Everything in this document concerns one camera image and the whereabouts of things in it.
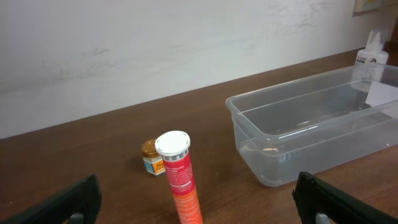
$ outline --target white cap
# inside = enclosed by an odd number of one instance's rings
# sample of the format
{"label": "white cap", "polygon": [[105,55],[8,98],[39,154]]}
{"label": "white cap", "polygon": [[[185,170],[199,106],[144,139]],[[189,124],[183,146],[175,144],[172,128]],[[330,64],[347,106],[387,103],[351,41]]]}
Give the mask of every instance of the white cap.
{"label": "white cap", "polygon": [[156,139],[155,148],[162,156],[176,156],[189,148],[191,140],[183,131],[169,131]]}
{"label": "white cap", "polygon": [[374,29],[369,34],[368,42],[365,47],[365,51],[368,52],[381,52],[383,50],[384,43],[388,36],[388,30],[385,29]]}

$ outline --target container rim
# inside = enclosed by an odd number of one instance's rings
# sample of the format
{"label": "container rim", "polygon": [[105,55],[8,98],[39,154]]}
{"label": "container rim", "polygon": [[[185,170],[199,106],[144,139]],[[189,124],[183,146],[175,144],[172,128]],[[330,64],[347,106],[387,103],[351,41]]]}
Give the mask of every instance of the container rim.
{"label": "container rim", "polygon": [[[384,66],[384,67],[386,67],[388,69],[398,70],[398,67],[393,67],[393,66],[390,66],[390,65],[383,65],[383,64],[378,64],[378,65],[382,65],[382,66]],[[304,135],[307,135],[307,134],[312,134],[315,131],[319,131],[321,129],[328,128],[330,126],[335,125],[336,121],[338,121],[339,123],[345,123],[345,122],[348,122],[348,121],[352,121],[354,119],[361,118],[363,116],[367,116],[367,115],[376,113],[376,112],[378,112],[380,110],[383,110],[383,109],[388,109],[388,108],[393,108],[395,106],[398,106],[398,100],[394,100],[394,101],[391,101],[391,102],[388,102],[388,103],[384,103],[384,104],[381,104],[381,105],[373,106],[371,108],[366,108],[366,109],[361,110],[361,111],[356,111],[354,113],[350,113],[350,114],[346,114],[346,115],[343,115],[343,116],[340,116],[340,117],[337,117],[337,118],[333,118],[333,119],[329,119],[329,120],[326,120],[326,121],[322,121],[322,122],[319,122],[317,124],[313,124],[311,126],[307,126],[307,127],[299,128],[299,129],[296,129],[296,130],[293,130],[293,131],[289,131],[289,132],[286,132],[286,133],[283,133],[283,134],[275,135],[275,134],[266,134],[266,133],[262,132],[256,125],[254,125],[243,114],[245,111],[240,111],[233,104],[233,100],[235,100],[235,99],[244,98],[244,97],[247,97],[249,95],[254,95],[254,94],[257,94],[260,91],[271,90],[271,89],[275,89],[275,88],[281,88],[281,87],[289,86],[291,84],[305,82],[305,81],[308,81],[308,80],[311,80],[311,79],[314,79],[314,78],[320,78],[320,77],[324,77],[324,76],[327,76],[327,75],[332,75],[332,74],[336,74],[336,73],[340,73],[340,72],[345,72],[345,71],[348,71],[348,70],[353,70],[353,68],[355,68],[355,67],[365,67],[365,66],[367,66],[367,65],[353,65],[353,66],[350,66],[350,67],[340,68],[340,69],[337,69],[337,70],[332,70],[332,71],[329,71],[329,72],[319,73],[317,75],[311,75],[309,77],[299,78],[299,79],[292,80],[292,81],[289,81],[289,82],[268,86],[268,87],[261,88],[261,89],[258,89],[258,90],[249,91],[247,93],[242,93],[242,94],[239,94],[239,95],[236,95],[236,96],[231,96],[231,97],[229,97],[226,100],[226,106],[227,106],[227,108],[230,110],[230,112],[232,114],[234,114],[234,113],[237,114],[237,116],[235,118],[238,119],[243,125],[245,125],[247,128],[248,127],[250,127],[251,129],[254,128],[253,135],[255,135],[255,137],[262,138],[262,139],[264,139],[265,141],[267,141],[269,143],[283,142],[283,141],[287,141],[289,139],[297,138],[297,137],[304,136]],[[301,97],[301,96],[306,95],[306,94],[295,96],[293,98]]]}

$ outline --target tube label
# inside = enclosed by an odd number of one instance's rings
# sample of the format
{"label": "tube label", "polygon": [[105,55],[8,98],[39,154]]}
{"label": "tube label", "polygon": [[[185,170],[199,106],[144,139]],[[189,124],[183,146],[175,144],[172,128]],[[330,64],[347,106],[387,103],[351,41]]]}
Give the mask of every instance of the tube label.
{"label": "tube label", "polygon": [[188,150],[162,157],[181,223],[203,223]]}

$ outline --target white wall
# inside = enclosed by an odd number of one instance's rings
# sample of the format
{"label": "white wall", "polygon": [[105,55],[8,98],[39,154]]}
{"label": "white wall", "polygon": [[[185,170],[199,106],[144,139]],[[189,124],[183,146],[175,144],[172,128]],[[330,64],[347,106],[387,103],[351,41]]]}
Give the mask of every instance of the white wall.
{"label": "white wall", "polygon": [[363,47],[354,0],[2,0],[0,138]]}

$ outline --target gold lid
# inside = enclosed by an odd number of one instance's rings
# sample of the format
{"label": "gold lid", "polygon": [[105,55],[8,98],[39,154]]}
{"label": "gold lid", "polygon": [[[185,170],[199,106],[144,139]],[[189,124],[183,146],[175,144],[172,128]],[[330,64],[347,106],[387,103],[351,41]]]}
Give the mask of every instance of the gold lid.
{"label": "gold lid", "polygon": [[157,153],[155,149],[155,141],[156,139],[151,139],[146,141],[142,147],[142,155],[146,158],[156,158],[159,156],[159,153]]}

